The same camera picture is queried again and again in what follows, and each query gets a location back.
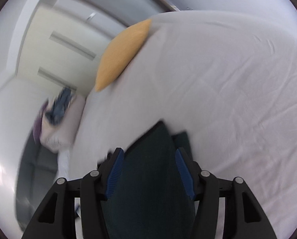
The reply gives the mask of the dark green knit sweater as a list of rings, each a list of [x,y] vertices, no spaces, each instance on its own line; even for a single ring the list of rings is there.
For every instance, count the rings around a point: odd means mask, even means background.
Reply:
[[[125,153],[111,198],[102,203],[110,238],[189,238],[195,219],[175,163],[184,148],[192,156],[187,132],[170,134],[157,122]]]

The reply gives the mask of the dark grey headboard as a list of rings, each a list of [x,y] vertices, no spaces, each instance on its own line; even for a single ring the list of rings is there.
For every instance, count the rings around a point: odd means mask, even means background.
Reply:
[[[58,171],[57,154],[35,142],[30,133],[23,150],[16,188],[16,218],[21,231],[29,224]]]

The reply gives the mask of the folded beige comforter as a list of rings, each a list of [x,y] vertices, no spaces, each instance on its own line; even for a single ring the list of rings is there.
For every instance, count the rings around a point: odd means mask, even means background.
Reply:
[[[62,121],[56,126],[50,124],[45,116],[53,102],[54,100],[50,101],[43,112],[39,140],[48,150],[58,153],[58,151],[71,148],[74,144],[85,106],[85,98],[79,94],[75,95]]]

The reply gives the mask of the purple cushion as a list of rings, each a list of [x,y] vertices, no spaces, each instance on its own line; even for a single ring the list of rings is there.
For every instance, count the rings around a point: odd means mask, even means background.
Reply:
[[[45,109],[47,108],[49,104],[49,100],[47,99],[41,106],[41,108],[39,109],[39,112],[37,114],[37,117],[33,123],[33,128],[32,128],[32,135],[33,135],[33,139],[34,142],[36,144],[39,143],[39,138],[41,135],[41,131],[42,131],[42,118],[43,118],[43,113],[45,111]]]

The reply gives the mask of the grey-blue crumpled blanket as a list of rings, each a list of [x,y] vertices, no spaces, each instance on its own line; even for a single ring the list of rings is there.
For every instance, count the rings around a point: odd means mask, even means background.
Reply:
[[[50,125],[57,126],[61,123],[73,98],[74,93],[72,93],[70,88],[65,87],[61,90],[58,97],[51,104],[51,107],[44,113]]]

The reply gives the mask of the white bed sheet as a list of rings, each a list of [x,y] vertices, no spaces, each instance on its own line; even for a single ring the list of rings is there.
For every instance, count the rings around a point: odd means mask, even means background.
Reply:
[[[69,177],[95,169],[158,120],[187,131],[194,159],[217,177],[241,176],[278,238],[297,228],[297,36],[228,12],[152,18],[119,78],[87,98]]]

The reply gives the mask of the yellow pillow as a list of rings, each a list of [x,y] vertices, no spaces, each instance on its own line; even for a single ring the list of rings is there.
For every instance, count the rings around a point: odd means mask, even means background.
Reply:
[[[138,22],[114,37],[105,49],[98,66],[95,90],[103,90],[125,70],[148,38],[152,20]]]

